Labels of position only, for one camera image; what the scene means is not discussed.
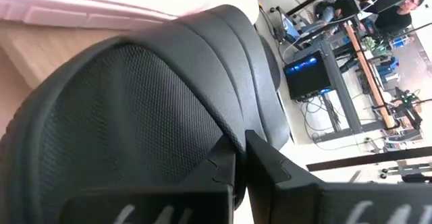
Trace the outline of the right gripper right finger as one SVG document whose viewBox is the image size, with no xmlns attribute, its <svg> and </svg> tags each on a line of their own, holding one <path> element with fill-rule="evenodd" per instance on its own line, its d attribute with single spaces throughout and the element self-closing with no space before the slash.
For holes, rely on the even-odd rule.
<svg viewBox="0 0 432 224">
<path fill-rule="evenodd" d="M 431 223 L 430 185 L 324 182 L 252 130 L 246 150 L 255 223 Z"/>
</svg>

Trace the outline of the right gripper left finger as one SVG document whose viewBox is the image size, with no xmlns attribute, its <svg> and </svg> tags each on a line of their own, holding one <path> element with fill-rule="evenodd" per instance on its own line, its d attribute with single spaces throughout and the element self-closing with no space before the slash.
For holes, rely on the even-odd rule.
<svg viewBox="0 0 432 224">
<path fill-rule="evenodd" d="M 232 223 L 236 154 L 222 136 L 178 184 L 93 188 L 70 198 L 60 223 Z"/>
</svg>

